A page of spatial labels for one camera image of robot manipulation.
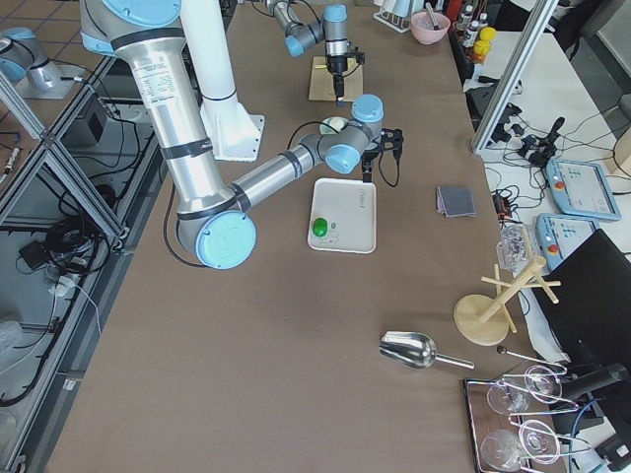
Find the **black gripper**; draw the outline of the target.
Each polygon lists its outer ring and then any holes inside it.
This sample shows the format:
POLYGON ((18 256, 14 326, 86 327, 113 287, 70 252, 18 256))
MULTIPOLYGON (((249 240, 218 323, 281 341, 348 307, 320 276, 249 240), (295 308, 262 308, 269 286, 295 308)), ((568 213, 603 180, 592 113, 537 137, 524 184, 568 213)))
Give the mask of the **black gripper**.
POLYGON ((365 53, 352 41, 327 41, 325 43, 325 61, 328 72, 333 76, 335 102, 343 106, 343 75, 348 70, 348 60, 352 58, 357 65, 365 63, 365 53))
POLYGON ((369 148, 362 155, 362 181, 371 183, 373 181, 372 161, 380 154, 392 152, 397 165, 403 153, 403 132, 399 128, 381 131, 381 135, 373 140, 369 148))

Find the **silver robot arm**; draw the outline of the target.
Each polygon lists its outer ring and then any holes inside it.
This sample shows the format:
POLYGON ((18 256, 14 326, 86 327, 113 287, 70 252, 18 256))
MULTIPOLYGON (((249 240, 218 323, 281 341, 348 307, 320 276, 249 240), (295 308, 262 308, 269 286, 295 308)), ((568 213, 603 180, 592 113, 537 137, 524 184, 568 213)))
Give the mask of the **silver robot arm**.
MULTIPOLYGON (((104 1, 114 14, 126 15, 137 26, 153 26, 157 20, 169 19, 162 1, 104 1)), ((325 65, 332 78, 332 89, 337 104, 348 101, 345 78, 365 62, 365 54, 347 37, 347 12, 342 4, 327 5, 321 16, 306 25, 295 15, 290 1, 266 1, 264 16, 275 19, 284 29, 285 46, 293 57, 323 42, 325 65)), ((1 33, 1 71, 16 83, 27 77, 36 88, 46 91, 70 76, 59 72, 42 52, 35 34, 25 28, 8 29, 1 33)))
POLYGON ((179 196, 176 235, 190 264, 226 270, 256 242, 249 209, 318 165, 347 174, 378 154, 402 152, 384 106, 359 96, 340 128, 310 134, 232 183, 221 160, 252 161, 263 119, 240 103, 216 1, 84 1, 85 47, 125 61, 151 118, 179 196))

